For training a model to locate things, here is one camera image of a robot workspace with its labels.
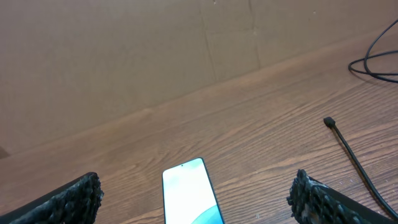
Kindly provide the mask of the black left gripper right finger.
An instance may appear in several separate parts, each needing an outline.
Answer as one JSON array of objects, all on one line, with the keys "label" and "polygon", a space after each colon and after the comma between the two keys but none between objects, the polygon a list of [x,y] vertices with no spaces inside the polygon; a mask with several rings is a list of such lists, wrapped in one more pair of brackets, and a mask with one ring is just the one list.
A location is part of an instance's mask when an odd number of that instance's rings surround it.
[{"label": "black left gripper right finger", "polygon": [[287,197],[298,223],[394,224],[395,221],[350,199],[299,169]]}]

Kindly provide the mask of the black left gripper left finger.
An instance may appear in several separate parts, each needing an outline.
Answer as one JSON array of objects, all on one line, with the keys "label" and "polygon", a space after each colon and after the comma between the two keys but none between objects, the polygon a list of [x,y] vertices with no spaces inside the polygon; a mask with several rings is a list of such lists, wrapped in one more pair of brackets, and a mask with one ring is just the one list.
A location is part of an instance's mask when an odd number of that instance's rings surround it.
[{"label": "black left gripper left finger", "polygon": [[104,192],[97,173],[85,175],[1,215],[1,223],[93,224]]}]

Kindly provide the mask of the Samsung Galaxy smartphone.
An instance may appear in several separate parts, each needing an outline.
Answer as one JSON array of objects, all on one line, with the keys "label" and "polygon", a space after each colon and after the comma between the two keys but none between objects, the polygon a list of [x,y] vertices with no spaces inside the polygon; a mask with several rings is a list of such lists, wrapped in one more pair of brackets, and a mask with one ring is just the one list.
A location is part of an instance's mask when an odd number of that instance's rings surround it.
[{"label": "Samsung Galaxy smartphone", "polygon": [[162,173],[165,224],[224,224],[205,161],[197,157]]}]

